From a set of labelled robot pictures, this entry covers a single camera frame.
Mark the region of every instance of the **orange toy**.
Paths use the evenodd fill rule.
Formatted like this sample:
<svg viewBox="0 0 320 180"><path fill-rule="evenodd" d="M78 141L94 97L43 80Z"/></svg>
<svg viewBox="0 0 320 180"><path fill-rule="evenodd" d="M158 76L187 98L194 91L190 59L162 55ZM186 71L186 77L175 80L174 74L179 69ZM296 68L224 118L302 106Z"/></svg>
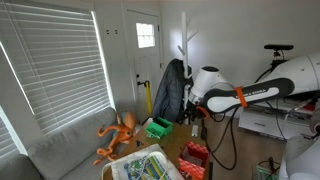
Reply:
<svg viewBox="0 0 320 180"><path fill-rule="evenodd" d="M114 161L117 157L116 154L112 154L113 150L116 148L119 142L128 144L130 139L134 135L134 128L137 124L136 117L131 111L124 111L122 113L123 123L119 114L117 114L118 125L109 126L105 130L103 130L103 126L98 129L98 136L102 137L106 135L110 130L116 130L116 135L113 137L107 149L99 148L97 150L97 154L100 157L93 162L94 165L99 164L102 160L108 158L110 161Z"/></svg>

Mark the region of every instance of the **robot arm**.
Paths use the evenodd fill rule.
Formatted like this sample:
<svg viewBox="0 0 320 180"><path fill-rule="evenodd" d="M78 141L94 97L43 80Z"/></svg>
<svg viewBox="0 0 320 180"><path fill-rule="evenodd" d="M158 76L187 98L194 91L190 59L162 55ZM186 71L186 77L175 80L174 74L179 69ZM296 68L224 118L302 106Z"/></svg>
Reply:
<svg viewBox="0 0 320 180"><path fill-rule="evenodd" d="M202 105L212 114L217 114L241 106L242 103L253 104L319 90L320 53L298 57L280 64L265 79L241 88L240 94L239 91L213 87L218 84L217 82L223 82L223 78L215 68L202 68L191 89L189 104Z"/></svg>

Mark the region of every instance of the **window blinds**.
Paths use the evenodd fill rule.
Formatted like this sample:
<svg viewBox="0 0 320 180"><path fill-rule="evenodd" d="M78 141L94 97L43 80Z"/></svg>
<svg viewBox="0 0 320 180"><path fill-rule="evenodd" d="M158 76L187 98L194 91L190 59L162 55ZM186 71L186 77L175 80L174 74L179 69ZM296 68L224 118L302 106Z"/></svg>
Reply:
<svg viewBox="0 0 320 180"><path fill-rule="evenodd" d="M4 122L0 117L0 162L19 154L17 146L14 144Z"/></svg>
<svg viewBox="0 0 320 180"><path fill-rule="evenodd" d="M91 12L14 2L0 3L1 40L43 133L110 106Z"/></svg>

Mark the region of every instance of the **black cable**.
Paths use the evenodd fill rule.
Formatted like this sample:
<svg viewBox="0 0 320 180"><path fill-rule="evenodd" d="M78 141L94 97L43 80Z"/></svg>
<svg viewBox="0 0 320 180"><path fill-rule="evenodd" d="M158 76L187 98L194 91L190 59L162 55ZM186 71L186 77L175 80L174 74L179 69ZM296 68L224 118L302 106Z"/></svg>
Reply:
<svg viewBox="0 0 320 180"><path fill-rule="evenodd" d="M231 121L229 120L228 123L227 123L227 126L224 128L223 134L222 134L222 136L221 136L221 138L220 138L220 141L219 141L217 147L214 148L214 150L212 150L211 152L214 153L214 152L216 152L216 151L220 148L220 146L221 146L221 144L222 144L222 141L223 141L223 139L224 139L224 136L226 135L226 132L227 132L227 130L228 130L228 127L229 127L230 123L231 123Z"/></svg>
<svg viewBox="0 0 320 180"><path fill-rule="evenodd" d="M312 136L311 139L315 139L315 138L317 138L319 136L320 136L320 133L317 133L316 135Z"/></svg>
<svg viewBox="0 0 320 180"><path fill-rule="evenodd" d="M234 115L236 114L237 110L238 110L239 107L236 107L231 118L229 119L229 122L230 122L230 133L231 133L231 138L232 138L232 144L233 144L233 150L234 150L234 162L232 164L231 167L226 167L225 165L223 165L218 159L217 157L213 154L213 152L211 151L210 147L209 147L209 144L208 144L208 140L206 138L206 146L210 152L210 154L212 155L212 157L217 161L217 163L223 167L224 169L226 170L233 170L236 165L237 165L237 160L238 160L238 157L237 157L237 147L236 147L236 143L235 143L235 140L234 140L234 134L233 134L233 118L234 118Z"/></svg>
<svg viewBox="0 0 320 180"><path fill-rule="evenodd" d="M269 167L272 172L274 172L276 169L274 168L274 161L272 157L269 157Z"/></svg>
<svg viewBox="0 0 320 180"><path fill-rule="evenodd" d="M261 161L261 162L259 162L258 163L258 165L261 165L261 164L263 164L263 163L267 163L267 162L269 162L269 161Z"/></svg>
<svg viewBox="0 0 320 180"><path fill-rule="evenodd" d="M262 73L254 83L257 83L265 74L267 74L269 71L271 71L271 69L272 68L270 68L270 69L266 70L264 73Z"/></svg>
<svg viewBox="0 0 320 180"><path fill-rule="evenodd" d="M226 113L223 113L223 117L220 120L217 120L215 115L211 116L211 118L213 119L214 122L222 122L225 117L226 117Z"/></svg>
<svg viewBox="0 0 320 180"><path fill-rule="evenodd" d="M204 124L204 119L203 117L201 118L201 139L206 140L207 139L207 134L208 134L208 129L206 128Z"/></svg>
<svg viewBox="0 0 320 180"><path fill-rule="evenodd" d="M266 103L269 105L269 107L270 107L272 110L275 110L274 107L273 107L268 101L266 101Z"/></svg>
<svg viewBox="0 0 320 180"><path fill-rule="evenodd" d="M277 169L275 169L273 172L271 172L271 174L269 174L269 176L267 176L267 178L265 180L269 180L269 178L274 175L278 170L280 169L280 167L278 167Z"/></svg>
<svg viewBox="0 0 320 180"><path fill-rule="evenodd" d="M281 134L281 136L283 137L283 140L285 141L285 142L287 142L287 139L284 137L284 135L283 135L283 133L282 133L282 131L281 131L281 128L280 128L280 125L279 125L279 119L278 119L278 99L276 100L276 105L277 105L277 109L276 109L276 121L277 121L277 126L278 126L278 128L279 128L279 131L280 131L280 134Z"/></svg>

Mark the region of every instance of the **wooden table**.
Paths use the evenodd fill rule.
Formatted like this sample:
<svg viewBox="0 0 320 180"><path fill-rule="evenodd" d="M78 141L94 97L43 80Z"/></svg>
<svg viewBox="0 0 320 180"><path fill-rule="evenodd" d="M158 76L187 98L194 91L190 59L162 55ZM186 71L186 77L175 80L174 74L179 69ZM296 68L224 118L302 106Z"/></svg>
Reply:
<svg viewBox="0 0 320 180"><path fill-rule="evenodd" d="M144 149L152 144L159 144L163 151L166 153L168 159L176 166L179 167L178 157L185 146L186 142L192 141L194 143L205 146L205 141L200 138L201 128L199 127L198 137L192 137L191 125L179 125L177 123L173 123L173 130L170 134L163 137L162 139L155 139L147 137L147 132L145 128L152 122L152 119L149 119L141 130L131 139L130 143L127 147L120 153L119 158L129 155L133 152ZM209 160L206 164L206 174L204 176L204 180L209 179ZM111 169L108 169L104 176L103 180L112 180L112 172Z"/></svg>

